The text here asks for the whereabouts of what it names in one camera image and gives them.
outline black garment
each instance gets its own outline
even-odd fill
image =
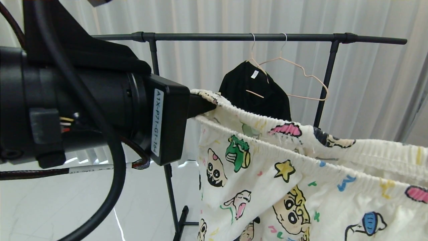
[[[259,73],[251,78],[254,71]],[[280,120],[291,121],[290,102],[287,94],[273,79],[250,62],[243,62],[227,73],[221,83],[219,92],[232,105],[245,111]],[[247,92],[250,90],[264,98]]]

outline pink tongue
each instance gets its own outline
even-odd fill
[[[240,218],[242,216],[242,213],[244,212],[244,208],[247,204],[246,203],[241,203],[238,207],[238,211],[236,212],[236,217]]]

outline label sticker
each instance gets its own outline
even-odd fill
[[[251,78],[256,78],[256,76],[259,74],[259,72],[257,70],[254,70],[253,75],[251,76]]]
[[[152,152],[157,157],[159,157],[159,148],[161,144],[162,111],[163,91],[155,89],[155,96],[153,98]]]

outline hanger hook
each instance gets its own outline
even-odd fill
[[[254,49],[254,45],[256,44],[256,36],[254,36],[254,34],[253,33],[251,33],[251,35],[253,36],[253,39],[254,39],[254,41],[253,41],[253,46],[251,47],[251,52],[253,51],[253,49]]]
[[[284,48],[285,44],[287,43],[287,34],[285,34],[285,33],[282,33],[282,34],[285,35],[285,42],[284,42],[284,45],[281,48],[281,53],[282,53],[282,49]]]

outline yellow wire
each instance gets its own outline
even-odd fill
[[[60,117],[59,119],[62,121],[72,121],[72,122],[74,121],[73,119],[67,118],[67,117]]]

